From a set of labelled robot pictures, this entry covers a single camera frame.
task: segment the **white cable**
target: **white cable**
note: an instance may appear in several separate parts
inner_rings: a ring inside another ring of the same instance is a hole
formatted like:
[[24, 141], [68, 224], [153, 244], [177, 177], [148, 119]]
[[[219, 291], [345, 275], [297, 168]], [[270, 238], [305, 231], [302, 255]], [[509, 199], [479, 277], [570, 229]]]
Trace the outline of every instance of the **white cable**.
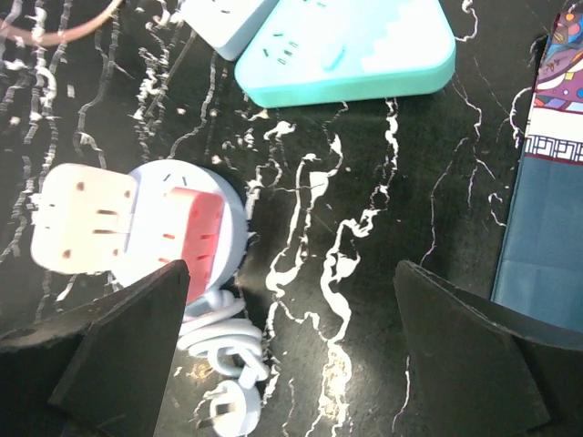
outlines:
[[[212, 426], [220, 437], [246, 435], [255, 429], [261, 413], [255, 383], [270, 374], [262, 362], [262, 332], [248, 319], [233, 319], [244, 310], [245, 301], [229, 291], [208, 290], [203, 299], [209, 310], [198, 317], [185, 315], [177, 347], [192, 357], [206, 358], [216, 372], [238, 380], [222, 382], [209, 396], [210, 417], [199, 427]], [[223, 361], [232, 355], [242, 358], [242, 368]], [[220, 406], [228, 408], [221, 412]]]

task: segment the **electrical outlet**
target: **electrical outlet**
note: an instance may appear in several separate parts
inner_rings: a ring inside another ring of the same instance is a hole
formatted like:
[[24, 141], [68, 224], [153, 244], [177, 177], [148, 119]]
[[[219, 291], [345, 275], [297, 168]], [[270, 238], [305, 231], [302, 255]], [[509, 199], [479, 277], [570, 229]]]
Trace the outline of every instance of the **electrical outlet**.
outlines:
[[455, 71], [439, 0], [281, 0], [235, 68], [261, 107], [422, 95]]
[[198, 299], [209, 284], [219, 242], [222, 196], [188, 188], [173, 188], [159, 206], [167, 215], [151, 230], [153, 247], [158, 247], [160, 267], [184, 259], [189, 268], [187, 303]]
[[138, 183], [113, 171], [61, 164], [45, 178], [33, 260], [63, 274], [107, 271], [122, 257]]
[[184, 0], [192, 29], [228, 61], [239, 57], [278, 0]]
[[[117, 264], [111, 270], [119, 283], [127, 287], [158, 269], [165, 259], [179, 258], [179, 245], [176, 244], [179, 239], [186, 242], [182, 257], [187, 257], [187, 264], [189, 264], [189, 257], [212, 255], [212, 246], [215, 245], [214, 258], [206, 259], [206, 262], [212, 264], [210, 274], [206, 275], [208, 271], [205, 269], [197, 269], [198, 272], [202, 272], [202, 278], [197, 277], [197, 279], [205, 282], [205, 290], [219, 287], [227, 282], [239, 267], [247, 246], [247, 216], [232, 186], [225, 179], [205, 168], [175, 159], [148, 162], [133, 170], [129, 175], [138, 182], [138, 194], [125, 262]], [[219, 225], [214, 222], [218, 219], [219, 205], [214, 203], [215, 200], [208, 198], [204, 200], [200, 197], [196, 200], [197, 192], [220, 197], [223, 207]], [[190, 196], [192, 201], [179, 202], [179, 196]], [[206, 212], [204, 212], [206, 208], [197, 207], [197, 202], [201, 199], [209, 203]], [[191, 208], [189, 214], [185, 214], [187, 211], [185, 208]], [[200, 218], [201, 221], [194, 218], [192, 214], [195, 210], [206, 215], [206, 218]], [[190, 224], [197, 224], [200, 228], [191, 229], [184, 220]], [[220, 229], [214, 230], [215, 226], [219, 226]], [[165, 233], [178, 235], [179, 238], [164, 240], [161, 237]], [[204, 246], [193, 248], [194, 239], [199, 239], [202, 235], [217, 234], [216, 243], [210, 240], [206, 241]], [[199, 293], [199, 289], [189, 289], [190, 296]]]

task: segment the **marble countertop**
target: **marble countertop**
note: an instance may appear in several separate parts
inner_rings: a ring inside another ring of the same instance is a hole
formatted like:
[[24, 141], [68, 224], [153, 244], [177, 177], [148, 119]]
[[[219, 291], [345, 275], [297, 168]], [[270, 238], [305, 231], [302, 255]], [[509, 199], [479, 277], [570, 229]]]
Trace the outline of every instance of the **marble countertop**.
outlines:
[[[13, 1], [0, 2], [3, 16]], [[51, 29], [105, 5], [38, 2]], [[33, 14], [25, 3], [21, 26]], [[489, 296], [533, 47], [569, 1], [442, 0], [458, 49], [443, 91], [269, 111], [242, 94], [233, 64], [191, 39], [186, 25], [156, 25], [163, 7], [174, 11], [170, 3], [152, 2], [141, 15], [124, 10], [57, 50], [0, 41], [0, 332], [115, 287], [108, 274], [66, 277], [31, 260], [34, 194], [50, 168], [129, 172], [182, 159], [217, 171], [246, 198], [249, 251], [233, 287], [271, 356], [254, 435], [429, 435], [394, 269], [410, 259]], [[41, 62], [55, 75], [53, 96], [37, 80]], [[177, 352], [157, 435], [193, 435], [207, 407], [202, 395], [219, 380], [204, 361]]]

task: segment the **white power strip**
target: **white power strip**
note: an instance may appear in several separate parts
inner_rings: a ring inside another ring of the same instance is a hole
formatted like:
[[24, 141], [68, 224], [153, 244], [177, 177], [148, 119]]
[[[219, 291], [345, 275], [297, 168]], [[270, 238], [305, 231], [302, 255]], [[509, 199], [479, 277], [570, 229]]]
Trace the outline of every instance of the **white power strip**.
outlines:
[[192, 29], [228, 61], [239, 57], [278, 0], [182, 0]]
[[[262, 362], [261, 330], [247, 319], [233, 319], [244, 310], [244, 300], [220, 290], [239, 267], [247, 245], [245, 210], [225, 179], [173, 159], [150, 162], [130, 175], [62, 164], [48, 173], [40, 193], [31, 253], [45, 269], [63, 274], [111, 270], [129, 286], [159, 267], [152, 260], [161, 253], [178, 256], [187, 247], [169, 247], [158, 235], [168, 221], [174, 229], [179, 228], [176, 223], [189, 223], [172, 217], [191, 212], [188, 205], [169, 208], [167, 197], [173, 197], [177, 188], [224, 200], [207, 289], [187, 308], [177, 346], [192, 356], [206, 357], [218, 373], [237, 378], [222, 382], [210, 395], [210, 416], [199, 427], [212, 427], [219, 437], [239, 437], [259, 422], [261, 400], [255, 383], [267, 379], [269, 369]], [[221, 360], [235, 354], [244, 361], [242, 368]]]

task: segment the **black marble surface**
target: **black marble surface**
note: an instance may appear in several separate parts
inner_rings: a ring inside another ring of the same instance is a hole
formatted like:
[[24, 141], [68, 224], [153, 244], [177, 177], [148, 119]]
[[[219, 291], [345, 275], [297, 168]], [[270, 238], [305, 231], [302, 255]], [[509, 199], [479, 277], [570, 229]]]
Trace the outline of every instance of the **black marble surface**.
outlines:
[[[19, 3], [0, 2], [2, 16]], [[15, 23], [30, 28], [34, 2], [23, 3]], [[55, 30], [86, 21], [105, 0], [37, 5]], [[156, 26], [163, 7], [175, 10], [161, 0], [57, 50], [0, 41], [0, 332], [113, 290], [107, 274], [70, 278], [31, 260], [34, 194], [51, 167], [129, 172], [183, 159], [225, 176], [250, 212], [233, 288], [265, 328], [272, 356], [254, 435], [429, 435], [394, 269], [410, 259], [489, 296], [535, 75], [533, 42], [570, 7], [442, 5], [458, 50], [443, 91], [269, 111], [242, 94], [233, 64], [199, 38], [189, 42], [186, 25]], [[57, 81], [53, 97], [36, 73], [44, 63]], [[194, 431], [207, 408], [200, 401], [220, 377], [182, 353], [174, 361], [157, 435], [205, 435]]]

